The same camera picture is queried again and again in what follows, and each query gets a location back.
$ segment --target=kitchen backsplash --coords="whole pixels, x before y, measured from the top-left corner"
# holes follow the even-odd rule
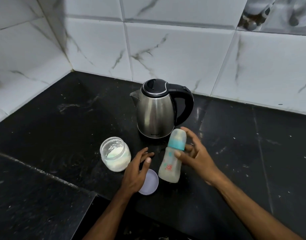
[[[37,1],[0,0],[1,118],[69,72],[66,56],[76,71],[306,114],[306,0]]]

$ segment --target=fingernail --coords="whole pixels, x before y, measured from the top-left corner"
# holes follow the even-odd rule
[[[175,151],[175,152],[174,152],[174,155],[175,155],[176,157],[179,157],[179,156],[181,155],[181,153],[180,153],[179,151]]]

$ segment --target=electric kettle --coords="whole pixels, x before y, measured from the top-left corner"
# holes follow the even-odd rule
[[[169,135],[174,126],[182,124],[191,114],[194,98],[184,86],[169,84],[162,79],[151,79],[143,83],[141,89],[130,96],[136,106],[136,119],[139,131],[150,138]],[[185,99],[185,109],[177,116],[175,98]]]

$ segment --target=black handle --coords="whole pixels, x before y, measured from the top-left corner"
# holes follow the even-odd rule
[[[178,98],[185,99],[185,109],[183,113],[179,117],[177,117],[175,124],[174,124],[175,126],[177,126],[179,124],[182,124],[184,121],[186,121],[186,119],[190,116],[193,110],[193,106],[194,106],[194,98],[193,98],[193,94],[187,87],[183,87],[177,84],[170,84],[169,92],[170,92],[170,96],[172,97],[174,101],[175,116],[176,116],[176,111],[177,111],[177,105],[175,103],[175,98],[178,97]]]

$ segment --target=hand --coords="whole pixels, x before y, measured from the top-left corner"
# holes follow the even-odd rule
[[[205,146],[201,143],[197,135],[190,129],[181,127],[188,137],[191,137],[194,145],[185,145],[185,151],[176,151],[175,157],[181,160],[184,164],[191,166],[209,185],[213,185],[214,181],[222,173],[215,165],[211,156],[207,152]]]
[[[127,196],[131,197],[138,192],[145,181],[146,173],[151,164],[151,158],[154,156],[153,152],[147,153],[148,148],[140,150],[135,158],[127,165],[120,190]],[[139,164],[144,161],[142,170],[139,170]]]

